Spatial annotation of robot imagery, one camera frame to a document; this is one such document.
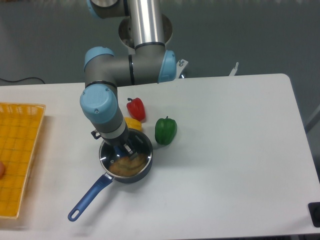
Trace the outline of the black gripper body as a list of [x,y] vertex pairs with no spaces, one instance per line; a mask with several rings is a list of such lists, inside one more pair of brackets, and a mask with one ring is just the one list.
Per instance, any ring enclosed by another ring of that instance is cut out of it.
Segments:
[[125,127],[124,129],[118,128],[116,131],[109,133],[101,133],[101,137],[104,141],[111,146],[122,146],[129,138],[129,129]]

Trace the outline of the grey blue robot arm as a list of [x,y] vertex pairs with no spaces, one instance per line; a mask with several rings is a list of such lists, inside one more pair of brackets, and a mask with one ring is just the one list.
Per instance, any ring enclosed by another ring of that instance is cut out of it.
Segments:
[[119,107],[118,87],[163,83],[175,79],[175,54],[166,49],[158,0],[89,0],[92,15],[100,19],[129,17],[134,53],[115,56],[106,47],[87,51],[84,60],[85,89],[80,96],[84,115],[110,146],[130,159],[137,151],[129,142],[129,130]]

